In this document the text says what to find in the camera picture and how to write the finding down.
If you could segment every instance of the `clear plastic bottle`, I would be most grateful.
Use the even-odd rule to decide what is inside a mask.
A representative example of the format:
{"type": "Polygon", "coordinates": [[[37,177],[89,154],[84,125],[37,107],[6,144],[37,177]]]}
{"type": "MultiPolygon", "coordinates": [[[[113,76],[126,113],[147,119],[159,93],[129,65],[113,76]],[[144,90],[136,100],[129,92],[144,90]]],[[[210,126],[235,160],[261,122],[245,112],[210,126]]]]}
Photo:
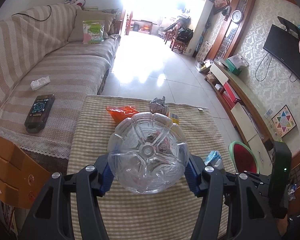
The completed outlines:
{"type": "Polygon", "coordinates": [[[184,174],[190,152],[181,128],[162,114],[143,112],[123,120],[108,143],[110,169],[134,193],[171,187],[184,174]]]}

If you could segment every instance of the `orange plastic bag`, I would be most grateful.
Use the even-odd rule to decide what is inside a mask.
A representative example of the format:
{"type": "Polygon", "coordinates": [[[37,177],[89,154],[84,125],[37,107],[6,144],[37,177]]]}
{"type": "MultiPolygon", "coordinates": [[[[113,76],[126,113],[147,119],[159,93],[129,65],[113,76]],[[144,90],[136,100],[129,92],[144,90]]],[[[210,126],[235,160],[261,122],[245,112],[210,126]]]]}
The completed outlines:
{"type": "Polygon", "coordinates": [[[109,114],[111,114],[116,124],[119,124],[124,119],[132,117],[134,114],[139,113],[139,111],[136,110],[135,106],[108,106],[106,109],[109,112],[109,114]]]}

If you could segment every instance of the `striped sofa cover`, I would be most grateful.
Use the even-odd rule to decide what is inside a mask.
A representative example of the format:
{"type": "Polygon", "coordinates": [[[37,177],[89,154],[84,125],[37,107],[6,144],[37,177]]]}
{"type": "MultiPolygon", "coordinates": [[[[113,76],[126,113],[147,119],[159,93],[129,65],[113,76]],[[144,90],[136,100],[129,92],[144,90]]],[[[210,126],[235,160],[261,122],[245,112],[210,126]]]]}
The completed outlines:
{"type": "Polygon", "coordinates": [[[80,9],[40,6],[22,13],[45,21],[17,14],[0,22],[0,136],[51,172],[66,172],[84,99],[98,92],[120,43],[118,34],[101,44],[69,43],[80,9]],[[46,76],[51,82],[32,91],[30,83],[46,76]],[[46,127],[27,133],[24,122],[35,98],[49,94],[55,102],[46,127]]]}

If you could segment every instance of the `wallpaper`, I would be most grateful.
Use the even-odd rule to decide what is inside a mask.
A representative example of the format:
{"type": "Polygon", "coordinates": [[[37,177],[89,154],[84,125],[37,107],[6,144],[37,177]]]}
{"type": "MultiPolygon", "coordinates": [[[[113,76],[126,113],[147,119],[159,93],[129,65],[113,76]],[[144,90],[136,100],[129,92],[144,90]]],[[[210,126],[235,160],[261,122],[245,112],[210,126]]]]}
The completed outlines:
{"type": "Polygon", "coordinates": [[[204,38],[204,41],[199,49],[199,52],[197,54],[196,60],[204,60],[207,53],[211,49],[214,41],[217,38],[217,35],[221,29],[222,23],[223,23],[224,16],[221,14],[221,12],[218,12],[216,15],[213,15],[213,12],[211,11],[211,15],[209,17],[209,20],[211,22],[211,27],[207,30],[207,34],[204,38]]]}
{"type": "MultiPolygon", "coordinates": [[[[268,74],[264,81],[255,78],[256,69],[266,55],[263,45],[271,25],[283,27],[277,16],[281,16],[295,25],[300,24],[300,8],[286,0],[256,0],[246,31],[238,45],[237,52],[243,55],[250,66],[242,71],[240,78],[263,103],[266,109],[271,108],[271,119],[286,104],[291,111],[297,127],[282,139],[292,154],[300,149],[300,81],[289,81],[291,71],[276,59],[272,59],[268,74]]],[[[266,75],[267,66],[263,64],[257,72],[262,80],[266,75]]]]}

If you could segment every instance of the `metal screw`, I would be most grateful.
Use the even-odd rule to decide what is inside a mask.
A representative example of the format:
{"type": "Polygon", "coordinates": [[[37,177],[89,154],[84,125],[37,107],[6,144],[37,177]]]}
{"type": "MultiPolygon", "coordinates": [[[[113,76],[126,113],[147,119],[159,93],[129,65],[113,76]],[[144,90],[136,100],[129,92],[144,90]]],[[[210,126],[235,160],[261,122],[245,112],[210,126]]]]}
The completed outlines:
{"type": "Polygon", "coordinates": [[[53,179],[57,179],[59,177],[60,177],[60,173],[59,172],[55,172],[55,173],[52,174],[52,178],[53,179]]]}
{"type": "Polygon", "coordinates": [[[214,168],[211,167],[211,166],[207,166],[204,168],[206,172],[213,172],[214,171],[214,168]]]}
{"type": "Polygon", "coordinates": [[[240,173],[239,177],[241,179],[247,179],[248,178],[247,174],[244,174],[244,173],[240,173]]]}
{"type": "Polygon", "coordinates": [[[95,166],[93,166],[93,165],[88,165],[86,167],[86,171],[94,171],[94,169],[95,169],[95,166]]]}

